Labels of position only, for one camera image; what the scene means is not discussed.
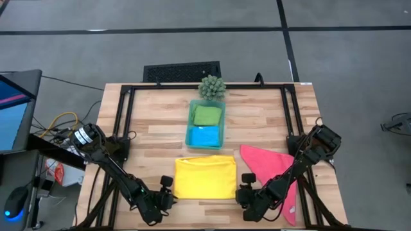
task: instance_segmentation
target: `computer mouse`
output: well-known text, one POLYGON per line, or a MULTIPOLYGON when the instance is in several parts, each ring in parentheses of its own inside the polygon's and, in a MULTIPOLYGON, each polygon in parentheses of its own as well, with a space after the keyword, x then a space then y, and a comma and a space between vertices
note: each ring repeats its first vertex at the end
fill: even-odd
POLYGON ((4 205, 4 214, 6 218, 12 219, 20 214, 23 210, 27 196, 28 189, 26 187, 17 187, 12 191, 4 205))

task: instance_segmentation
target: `blue light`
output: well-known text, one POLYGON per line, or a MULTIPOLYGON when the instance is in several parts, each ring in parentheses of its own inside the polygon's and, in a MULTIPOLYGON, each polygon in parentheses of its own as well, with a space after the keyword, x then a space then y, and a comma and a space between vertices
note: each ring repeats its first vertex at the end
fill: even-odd
POLYGON ((7 221, 11 221, 11 222, 20 221, 21 218, 23 217, 23 210, 24 210, 24 209, 22 209, 22 210, 20 211, 19 215, 15 216, 14 218, 8 218, 8 217, 6 217, 6 220, 7 220, 7 221))

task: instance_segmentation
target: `desk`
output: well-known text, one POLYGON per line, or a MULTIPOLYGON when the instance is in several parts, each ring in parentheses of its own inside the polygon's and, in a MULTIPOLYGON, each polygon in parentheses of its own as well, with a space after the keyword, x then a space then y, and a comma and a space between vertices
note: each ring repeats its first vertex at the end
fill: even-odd
MULTIPOLYGON (((107 84, 101 102, 97 125, 107 136, 112 135, 121 84, 107 84)), ((308 132, 315 124, 320 111, 312 85, 295 84, 297 99, 304 131, 308 132)), ((120 131, 125 123, 126 104, 120 120, 120 131)), ((287 95, 292 108, 291 97, 287 95)), ((241 183, 241 174, 250 173, 250 169, 240 157, 240 144, 264 148, 266 150, 287 153, 285 137, 288 135, 284 118, 281 93, 276 89, 230 89, 226 92, 225 144, 220 151, 192 150, 184 144, 186 126, 191 99, 198 99, 197 90, 137 90, 132 108, 130 130, 137 133, 131 142, 130 155, 124 169, 136 177, 142 178, 152 190, 159 190, 162 175, 174 175, 174 161, 181 157, 197 157, 212 154, 233 155, 237 162, 237 182, 241 183)), ((292 122, 295 116, 291 110, 292 122)), ((78 219, 82 221, 87 213, 87 204, 92 181, 98 166, 87 166, 82 190, 78 200, 78 219)), ((337 178, 333 169, 325 162, 313 167, 317 190, 328 209, 343 223, 347 223, 344 206, 337 178)), ((100 172, 91 205, 101 194, 103 171, 100 172)), ((290 226, 281 216, 276 222, 259 223, 242 220, 243 209, 235 200, 179 200, 170 210, 170 216, 163 222, 149 227, 138 214, 138 210, 129 212, 128 203, 121 197, 118 204, 114 228, 303 228, 300 199, 297 194, 297 226, 290 226)), ((314 214, 308 197, 310 214, 314 214)), ((107 224, 110 206, 106 205, 103 225, 107 224)), ((272 218, 277 211, 269 211, 272 218)))

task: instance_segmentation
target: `green plant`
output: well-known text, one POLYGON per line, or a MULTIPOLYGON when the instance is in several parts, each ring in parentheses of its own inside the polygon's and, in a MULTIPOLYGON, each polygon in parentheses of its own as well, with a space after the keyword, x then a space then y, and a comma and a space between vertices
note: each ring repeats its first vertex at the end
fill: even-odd
POLYGON ((198 86, 200 97, 206 100, 220 101, 224 98, 225 84, 223 79, 208 75, 198 86))

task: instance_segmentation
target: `black floor stripe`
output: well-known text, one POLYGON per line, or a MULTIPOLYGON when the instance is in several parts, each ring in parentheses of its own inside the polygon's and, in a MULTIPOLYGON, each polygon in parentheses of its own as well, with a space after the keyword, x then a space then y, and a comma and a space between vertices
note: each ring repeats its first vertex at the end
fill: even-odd
POLYGON ((285 41, 285 48, 287 50, 288 61, 290 62, 291 75, 294 82, 300 82, 297 71, 297 64, 294 58, 293 46, 291 44, 290 33, 288 32, 287 20, 285 17, 284 6, 282 0, 277 0, 278 12, 281 20, 281 27, 283 29, 283 36, 285 41))
POLYGON ((313 26, 290 27, 288 31, 390 31, 411 30, 411 26, 313 26))
POLYGON ((29 30, 0 31, 0 35, 118 35, 149 33, 205 32, 269 32, 269 31, 392 31, 411 30, 411 26, 308 26, 308 27, 212 27, 212 28, 148 28, 112 30, 29 30))
POLYGON ((281 27, 152 28, 120 30, 0 31, 0 35, 117 35, 142 33, 268 32, 282 30, 281 27))

